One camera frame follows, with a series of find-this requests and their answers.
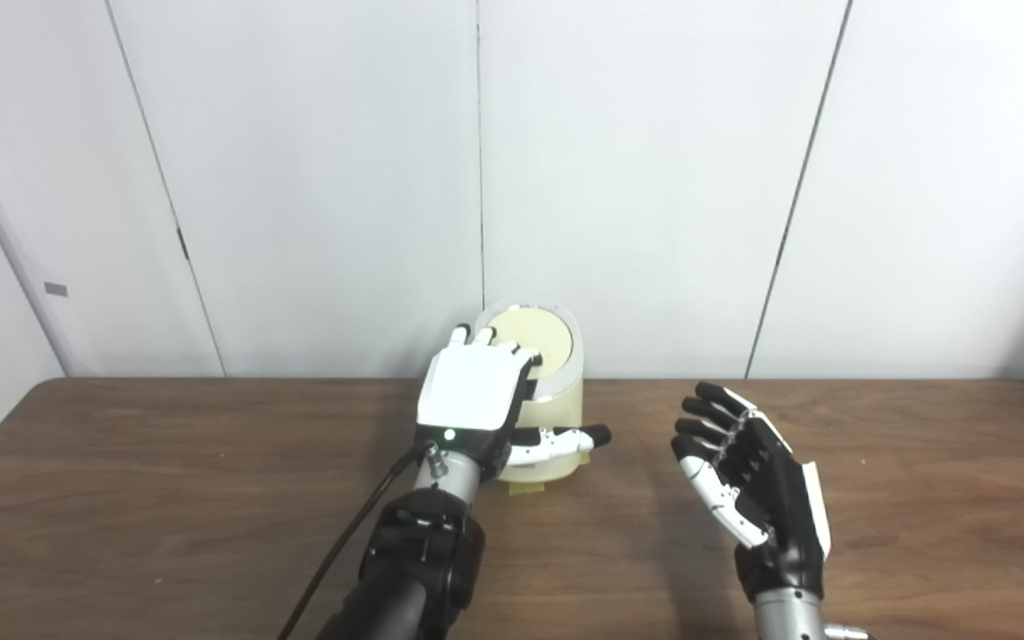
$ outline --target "cream-colored container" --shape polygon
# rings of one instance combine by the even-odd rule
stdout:
[[[583,425],[583,339],[568,309],[553,303],[494,304],[476,319],[476,327],[496,329],[493,344],[516,341],[540,352],[543,361],[528,373],[536,391],[520,409],[517,427],[554,428]],[[505,467],[502,481],[553,481],[580,467],[581,454],[565,455],[537,465]]]

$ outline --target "black cable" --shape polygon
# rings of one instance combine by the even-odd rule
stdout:
[[[327,552],[326,558],[322,559],[322,563],[318,563],[318,568],[313,572],[313,578],[307,584],[306,590],[302,591],[302,596],[300,596],[298,603],[295,604],[295,610],[292,611],[292,615],[287,618],[287,624],[284,624],[284,630],[280,632],[278,640],[287,640],[292,635],[292,632],[295,631],[295,625],[298,624],[298,621],[302,616],[302,611],[306,610],[306,606],[310,603],[310,598],[313,598],[313,592],[317,591],[318,584],[322,583],[322,577],[327,574],[330,564],[333,564],[334,559],[338,558],[342,547],[346,546],[346,542],[349,542],[350,536],[353,536],[358,525],[361,524],[361,520],[367,519],[367,515],[374,509],[374,505],[377,505],[378,500],[381,500],[382,496],[386,494],[386,489],[389,488],[390,483],[393,483],[394,479],[397,479],[397,476],[406,471],[411,462],[419,461],[424,451],[426,451],[426,446],[427,444],[424,444],[424,442],[422,444],[414,444],[401,458],[397,459],[397,462],[394,462],[394,465],[386,472],[386,477],[383,477],[381,482],[378,482],[378,487],[367,499],[366,505],[361,506],[357,515],[354,515],[353,520],[350,520],[350,523],[346,525],[346,530],[342,531],[341,536],[338,536],[338,540],[334,542],[334,546]]]

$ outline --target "robotic arm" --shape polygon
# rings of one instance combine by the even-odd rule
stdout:
[[[765,414],[731,390],[698,382],[675,424],[678,465],[737,539],[734,562],[760,640],[866,640],[824,625],[824,561],[833,546],[816,463],[792,447]]]
[[[484,531],[470,514],[476,487],[509,459],[544,461],[609,441],[602,425],[546,436],[515,429],[538,356],[515,343],[492,345],[495,336],[484,327],[470,341],[468,325],[460,325],[432,359],[418,400],[415,449],[391,469],[395,476],[419,459],[414,490],[382,507],[358,584],[316,640],[442,639],[471,603],[480,570]]]

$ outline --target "panel seam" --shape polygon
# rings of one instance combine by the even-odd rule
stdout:
[[[761,331],[765,328],[765,315],[769,312],[769,302],[772,301],[772,289],[777,283],[777,272],[780,271],[780,260],[784,257],[784,249],[788,244],[788,231],[792,229],[793,215],[797,213],[797,204],[800,201],[801,186],[805,185],[805,174],[808,172],[809,158],[812,157],[812,147],[816,143],[816,134],[820,129],[820,117],[824,115],[824,104],[828,98],[828,90],[833,86],[833,74],[837,70],[837,60],[840,57],[840,48],[845,41],[845,32],[848,29],[848,17],[852,12],[852,0],[848,0],[845,5],[845,14],[840,20],[840,31],[837,33],[837,43],[831,49],[831,59],[828,62],[828,73],[824,77],[824,88],[820,90],[820,101],[816,105],[816,115],[812,118],[812,130],[808,135],[808,145],[805,146],[805,158],[801,161],[800,174],[797,176],[797,186],[793,190],[792,203],[788,204],[788,216],[784,219],[784,231],[780,234],[780,244],[777,247],[777,259],[772,264],[772,275],[769,276],[769,287],[765,289],[765,303],[761,305],[761,316],[757,321],[757,332],[753,334],[753,346],[749,351],[749,360],[744,364],[744,379],[749,380],[753,370],[753,359],[757,356],[757,345],[761,341]]]
[[[31,287],[28,287],[28,279],[26,279],[26,271],[24,266],[22,266],[22,260],[17,258],[16,252],[8,239],[7,232],[3,229],[3,224],[0,221],[0,251],[3,252],[3,257],[7,260],[8,266],[10,266],[13,276],[17,283],[17,287],[22,289],[22,295],[26,299],[26,304],[30,305],[30,311],[34,314],[34,319],[37,321],[37,327],[42,331],[42,335],[45,336],[46,343],[50,345],[50,351],[53,352],[53,359],[57,361],[57,367],[61,369],[62,376],[71,376],[70,368],[68,365],[69,357],[66,355],[65,350],[61,345],[57,344],[57,340],[54,340],[54,332],[50,326],[49,317],[46,317],[41,304],[37,302],[37,292],[32,291]]]
[[[141,91],[137,86],[137,79],[133,77],[133,68],[131,68],[129,62],[129,53],[125,51],[125,40],[121,37],[121,30],[118,28],[118,17],[114,15],[113,3],[111,0],[104,0],[104,10],[110,15],[110,26],[113,29],[113,36],[118,40],[118,51],[121,51],[121,62],[125,66],[125,75],[129,78],[129,85],[133,90],[133,98],[137,101],[137,113],[141,117],[141,125],[144,126],[144,134],[150,141],[150,148],[153,151],[153,162],[156,164],[156,169],[158,169],[158,175],[160,177],[160,185],[164,187],[165,198],[168,200],[168,213],[172,215],[172,221],[176,226],[176,233],[183,239],[183,231],[181,230],[181,224],[179,223],[179,216],[176,215],[176,206],[172,199],[172,189],[168,186],[168,178],[164,173],[164,166],[160,163],[160,154],[158,152],[158,145],[156,144],[156,138],[153,136],[153,129],[150,127],[150,120],[144,113],[144,102],[141,101]],[[187,247],[183,247],[184,259],[187,262],[187,272],[191,275],[191,286],[196,289],[196,300],[200,303],[200,311],[204,313],[204,323],[208,328],[208,336],[212,339],[212,349],[216,352],[216,361],[219,362],[219,372],[223,377],[227,377],[227,368],[224,366],[223,354],[219,351],[219,340],[216,340],[215,329],[212,328],[212,315],[208,314],[208,305],[204,301],[204,291],[200,288],[200,280],[196,276],[196,267],[193,264],[190,255],[188,255]]]
[[[476,23],[476,208],[480,214],[480,309],[488,306],[487,272],[484,271],[484,144],[482,112],[480,111],[480,0],[475,0]]]

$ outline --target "wooden table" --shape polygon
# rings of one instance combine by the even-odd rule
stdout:
[[[827,618],[882,640],[1024,637],[1024,382],[731,386],[819,462]],[[589,382],[587,421],[614,430],[592,465],[544,494],[481,487],[488,547],[452,637],[755,637],[731,539],[668,446],[690,388]],[[45,382],[0,426],[0,637],[273,637],[410,441],[415,396],[413,381]]]

